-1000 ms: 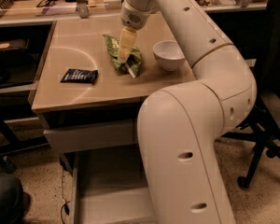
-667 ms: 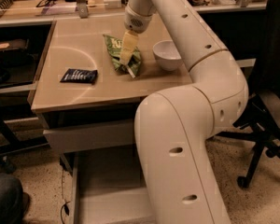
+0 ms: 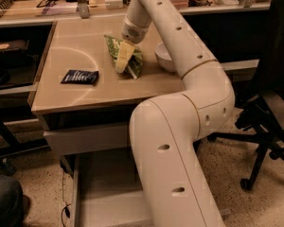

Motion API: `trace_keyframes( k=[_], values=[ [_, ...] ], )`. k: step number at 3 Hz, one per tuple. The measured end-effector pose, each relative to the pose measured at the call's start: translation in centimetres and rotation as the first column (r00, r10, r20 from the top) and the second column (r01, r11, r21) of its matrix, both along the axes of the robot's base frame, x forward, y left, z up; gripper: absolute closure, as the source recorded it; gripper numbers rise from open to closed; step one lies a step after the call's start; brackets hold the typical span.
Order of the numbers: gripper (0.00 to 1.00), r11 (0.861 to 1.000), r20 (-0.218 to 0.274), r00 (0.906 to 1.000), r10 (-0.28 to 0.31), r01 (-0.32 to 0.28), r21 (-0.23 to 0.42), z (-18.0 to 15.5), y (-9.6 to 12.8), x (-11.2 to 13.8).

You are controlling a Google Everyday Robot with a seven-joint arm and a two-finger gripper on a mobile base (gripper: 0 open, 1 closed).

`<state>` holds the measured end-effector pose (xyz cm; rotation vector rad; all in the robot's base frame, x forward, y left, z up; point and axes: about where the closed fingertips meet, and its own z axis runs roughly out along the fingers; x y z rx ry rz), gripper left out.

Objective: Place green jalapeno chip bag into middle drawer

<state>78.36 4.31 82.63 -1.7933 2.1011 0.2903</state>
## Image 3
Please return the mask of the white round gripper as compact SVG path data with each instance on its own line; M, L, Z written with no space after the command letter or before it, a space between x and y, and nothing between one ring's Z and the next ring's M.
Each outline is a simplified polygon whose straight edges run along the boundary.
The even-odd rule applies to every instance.
M120 47L117 54L117 59L115 63L115 70L117 73L123 73L125 68L133 55L135 50L134 44L141 43L148 29L146 27L140 27L133 24L128 17L125 17L123 20L121 35L124 40L120 43Z

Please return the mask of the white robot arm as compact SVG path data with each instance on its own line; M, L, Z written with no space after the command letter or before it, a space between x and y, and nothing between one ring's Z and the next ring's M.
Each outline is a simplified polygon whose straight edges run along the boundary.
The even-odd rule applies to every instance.
M141 102L130 120L133 157L155 227L225 227L195 141L234 109L228 76L170 0L131 0L122 36L140 43L154 25L181 78L181 92Z

